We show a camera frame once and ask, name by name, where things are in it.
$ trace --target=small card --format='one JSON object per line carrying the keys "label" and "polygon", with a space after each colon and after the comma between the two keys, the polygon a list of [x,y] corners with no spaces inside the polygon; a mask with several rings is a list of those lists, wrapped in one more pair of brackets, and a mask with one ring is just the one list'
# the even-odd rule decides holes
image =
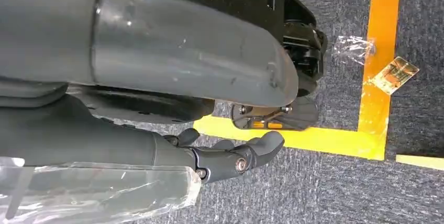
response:
{"label": "small card", "polygon": [[401,57],[395,58],[378,75],[370,80],[383,92],[392,95],[407,80],[418,73],[419,69]]}

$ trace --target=pedal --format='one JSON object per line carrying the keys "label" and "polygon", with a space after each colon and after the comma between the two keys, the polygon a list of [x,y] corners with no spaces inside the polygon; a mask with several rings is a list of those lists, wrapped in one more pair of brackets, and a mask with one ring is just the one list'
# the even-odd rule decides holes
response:
{"label": "pedal", "polygon": [[313,126],[319,118],[316,103],[308,97],[298,97],[280,108],[233,105],[231,121],[239,129],[297,130]]}

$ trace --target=yellow floor marking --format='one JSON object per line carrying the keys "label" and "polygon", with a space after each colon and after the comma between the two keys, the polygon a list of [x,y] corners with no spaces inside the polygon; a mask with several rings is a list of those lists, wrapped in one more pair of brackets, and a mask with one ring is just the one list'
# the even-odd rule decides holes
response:
{"label": "yellow floor marking", "polygon": [[371,0],[367,38],[374,39],[376,53],[364,65],[358,131],[374,135],[379,156],[384,157],[390,114],[390,96],[368,82],[395,57],[399,0]]}
{"label": "yellow floor marking", "polygon": [[396,161],[399,163],[433,168],[444,171],[444,159],[424,156],[397,155]]}
{"label": "yellow floor marking", "polygon": [[[364,65],[358,131],[309,128],[305,131],[278,130],[285,146],[329,152],[367,159],[383,160],[390,112],[390,97],[368,84],[395,56],[399,0],[371,0],[368,38],[374,39],[376,54]],[[266,130],[240,130],[230,119],[207,116],[194,123],[201,133],[227,139],[248,141]]]}
{"label": "yellow floor marking", "polygon": [[[203,117],[194,122],[202,134],[226,139],[248,141],[263,136],[268,130],[241,130],[229,118]],[[377,159],[377,143],[370,134],[328,128],[308,128],[305,131],[277,130],[285,139],[285,147]]]}

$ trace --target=clear plastic sheet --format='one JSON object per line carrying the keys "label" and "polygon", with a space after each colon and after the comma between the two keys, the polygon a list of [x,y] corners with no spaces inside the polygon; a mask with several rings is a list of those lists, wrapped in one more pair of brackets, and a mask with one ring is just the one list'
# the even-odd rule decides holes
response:
{"label": "clear plastic sheet", "polygon": [[9,161],[0,159],[2,223],[122,223],[193,205],[201,187],[184,166]]}
{"label": "clear plastic sheet", "polygon": [[333,45],[333,56],[344,64],[358,63],[364,65],[369,55],[375,54],[372,39],[365,40],[356,36],[339,36]]}

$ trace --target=screw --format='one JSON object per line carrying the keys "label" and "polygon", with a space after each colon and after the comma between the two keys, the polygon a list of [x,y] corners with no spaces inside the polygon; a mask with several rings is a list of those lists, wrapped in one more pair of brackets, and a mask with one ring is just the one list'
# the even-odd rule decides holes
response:
{"label": "screw", "polygon": [[281,107],[281,111],[283,111],[285,113],[290,113],[292,110],[293,110],[293,107],[291,105]]}
{"label": "screw", "polygon": [[173,138],[171,140],[171,144],[174,145],[175,147],[177,147],[179,145],[179,141],[177,140],[177,138]]}
{"label": "screw", "polygon": [[197,176],[201,178],[202,180],[207,176],[207,170],[205,169],[196,169]]}
{"label": "screw", "polygon": [[245,105],[241,105],[240,107],[239,107],[239,113],[240,114],[245,114]]}
{"label": "screw", "polygon": [[238,173],[243,173],[247,169],[247,160],[244,158],[238,158],[236,161],[236,171]]}

